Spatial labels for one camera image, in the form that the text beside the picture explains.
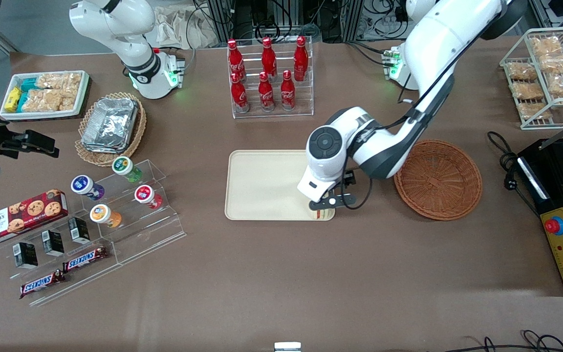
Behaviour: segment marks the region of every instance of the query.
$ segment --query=brown wicker basket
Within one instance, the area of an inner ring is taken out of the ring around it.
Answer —
[[[395,186],[407,205],[435,220],[455,220],[470,213],[482,194],[475,162],[442,140],[423,140],[395,174]]]
[[[143,108],[143,104],[140,102],[140,100],[138,100],[138,98],[136,98],[136,96],[133,96],[132,94],[122,93],[122,92],[110,93],[107,96],[104,96],[103,98],[113,98],[113,99],[127,98],[127,99],[132,99],[138,103],[138,114],[136,115],[136,125],[134,125],[134,130],[132,130],[130,146],[122,154],[89,152],[82,145],[81,139],[75,142],[75,150],[78,151],[78,155],[84,161],[87,161],[94,165],[99,165],[101,167],[110,167],[112,166],[112,162],[114,161],[114,159],[117,158],[117,156],[121,156],[121,155],[132,156],[132,154],[134,154],[134,151],[136,151],[138,145],[140,144],[140,140],[143,138],[143,133],[145,133],[145,126],[147,125],[147,114],[145,114],[145,109]],[[80,123],[80,128],[78,129],[78,132],[80,132],[80,137],[84,134],[84,131],[86,130],[86,127],[88,125],[88,119],[92,115],[92,111],[94,110],[95,104],[96,102],[94,102],[92,104],[92,107],[88,109],[88,111],[84,115],[84,118],[82,119],[82,122]]]

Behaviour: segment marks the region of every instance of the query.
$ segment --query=table surface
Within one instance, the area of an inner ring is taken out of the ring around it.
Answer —
[[[228,156],[238,149],[303,149],[338,109],[359,105],[382,123],[409,108],[377,65],[342,44],[315,46],[315,114],[233,120],[225,49],[197,52],[184,89],[142,100],[148,122],[134,160],[163,172],[185,238],[47,306],[11,299],[0,264],[0,350],[439,351],[522,343],[519,331],[563,339],[563,286],[539,220],[502,186],[497,131],[518,151],[550,132],[523,132],[498,62],[516,38],[479,42],[455,70],[455,87],[423,138],[455,143],[479,167],[483,196],[465,218],[436,222],[403,203],[392,180],[367,204],[329,222],[235,222],[224,213]],[[393,43],[378,43],[390,47]],[[84,69],[90,101],[134,91],[113,54],[13,53],[13,71]],[[73,146],[79,120],[18,123],[56,139],[60,158],[0,157],[0,208],[45,189],[67,189],[83,172]],[[361,198],[366,177],[354,192]]]

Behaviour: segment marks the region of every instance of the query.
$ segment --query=white cloth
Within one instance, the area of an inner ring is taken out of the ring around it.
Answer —
[[[190,18],[188,25],[186,22],[193,11],[196,12]],[[206,14],[210,16],[210,9],[203,7],[197,10],[195,5],[192,4],[156,6],[154,12],[160,46],[178,46],[182,49],[192,49],[190,47],[192,45],[195,49],[201,49],[202,47],[216,45],[218,38],[212,28],[213,22],[203,14],[203,11],[206,11]],[[186,40],[186,30],[188,31],[188,40]]]

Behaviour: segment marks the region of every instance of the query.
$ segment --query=red button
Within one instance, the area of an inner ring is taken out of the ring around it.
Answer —
[[[552,234],[557,234],[561,229],[559,227],[559,221],[556,219],[549,219],[544,222],[544,228]]]

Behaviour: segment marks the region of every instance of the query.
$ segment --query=white tray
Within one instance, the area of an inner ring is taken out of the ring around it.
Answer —
[[[4,110],[4,104],[6,103],[7,97],[12,91],[14,86],[21,86],[21,83],[25,78],[38,78],[43,73],[80,73],[82,75],[82,80],[80,81],[80,89],[78,89],[78,95],[75,97],[75,104],[73,105],[73,110],[63,110],[63,111],[45,111],[36,113],[9,113]],[[57,118],[67,118],[69,116],[76,116],[80,113],[81,107],[84,103],[84,97],[86,95],[88,87],[89,76],[85,71],[54,71],[54,72],[34,72],[34,73],[19,73],[13,74],[10,79],[10,84],[4,95],[3,102],[0,108],[0,116],[8,121],[32,121],[32,120],[51,120]]]
[[[236,150],[230,154],[225,216],[230,220],[330,220],[334,209],[314,211],[297,189],[305,150]]]

